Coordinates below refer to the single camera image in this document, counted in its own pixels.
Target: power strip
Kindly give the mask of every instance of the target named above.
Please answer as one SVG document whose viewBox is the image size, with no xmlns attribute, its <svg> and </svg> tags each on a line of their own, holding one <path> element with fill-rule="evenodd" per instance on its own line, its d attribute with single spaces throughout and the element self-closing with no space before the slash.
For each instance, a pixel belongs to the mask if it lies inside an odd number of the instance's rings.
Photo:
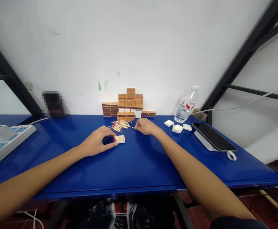
<svg viewBox="0 0 278 229">
<path fill-rule="evenodd" d="M 15 132 L 15 135 L 5 142 L 0 142 L 0 161 L 36 130 L 32 125 L 12 126 L 10 129 Z"/>
</svg>

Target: hand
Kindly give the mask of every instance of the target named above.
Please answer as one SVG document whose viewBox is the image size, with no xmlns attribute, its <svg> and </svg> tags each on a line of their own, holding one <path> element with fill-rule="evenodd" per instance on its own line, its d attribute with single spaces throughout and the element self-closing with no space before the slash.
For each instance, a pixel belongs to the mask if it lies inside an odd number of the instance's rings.
<svg viewBox="0 0 278 229">
<path fill-rule="evenodd" d="M 101 126 L 100 128 L 93 131 L 85 141 L 83 141 L 76 148 L 83 153 L 83 157 L 94 156 L 105 150 L 111 149 L 118 145 L 118 143 L 113 142 L 104 145 L 102 140 L 106 136 L 116 136 L 116 134 L 108 127 Z"/>
<path fill-rule="evenodd" d="M 152 123 L 152 121 L 146 118 L 139 118 L 134 129 L 140 131 L 144 135 L 154 135 L 155 132 L 161 130 L 154 123 Z"/>
</svg>

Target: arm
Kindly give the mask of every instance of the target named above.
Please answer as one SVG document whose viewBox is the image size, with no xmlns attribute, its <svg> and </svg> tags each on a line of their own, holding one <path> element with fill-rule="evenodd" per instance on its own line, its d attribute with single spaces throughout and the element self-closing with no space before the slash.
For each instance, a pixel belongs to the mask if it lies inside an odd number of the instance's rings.
<svg viewBox="0 0 278 229">
<path fill-rule="evenodd" d="M 104 152 L 117 143 L 102 144 L 105 136 L 116 136 L 108 127 L 95 130 L 79 146 L 0 184 L 0 222 L 18 211 L 49 182 L 80 159 Z"/>
<path fill-rule="evenodd" d="M 158 139 L 178 170 L 187 189 L 207 211 L 212 221 L 221 216 L 255 219 L 214 173 L 185 151 L 162 129 L 144 118 L 137 121 L 135 129 L 145 135 L 151 134 Z"/>
</svg>

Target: forearm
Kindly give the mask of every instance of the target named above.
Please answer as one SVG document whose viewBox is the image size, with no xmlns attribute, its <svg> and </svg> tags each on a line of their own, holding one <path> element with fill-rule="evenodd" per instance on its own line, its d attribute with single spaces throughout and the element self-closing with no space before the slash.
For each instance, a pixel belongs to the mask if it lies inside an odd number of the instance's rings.
<svg viewBox="0 0 278 229">
<path fill-rule="evenodd" d="M 19 210 L 49 182 L 80 160 L 73 148 L 0 184 L 0 222 Z"/>
<path fill-rule="evenodd" d="M 211 220 L 220 216 L 255 219 L 214 173 L 173 141 L 164 131 L 157 130 L 153 135 L 170 157 L 189 192 L 208 212 Z"/>
</svg>

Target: black fabric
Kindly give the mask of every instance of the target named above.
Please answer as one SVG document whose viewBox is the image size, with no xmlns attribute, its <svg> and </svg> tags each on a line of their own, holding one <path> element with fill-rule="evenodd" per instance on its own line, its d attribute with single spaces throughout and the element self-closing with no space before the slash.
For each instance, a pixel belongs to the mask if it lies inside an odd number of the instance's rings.
<svg viewBox="0 0 278 229">
<path fill-rule="evenodd" d="M 169 195 L 79 199 L 70 204 L 66 229 L 175 229 Z M 267 229 L 253 219 L 220 217 L 210 229 Z"/>
<path fill-rule="evenodd" d="M 254 219 L 239 219 L 232 216 L 215 219 L 210 229 L 268 229 L 265 224 Z"/>
</svg>

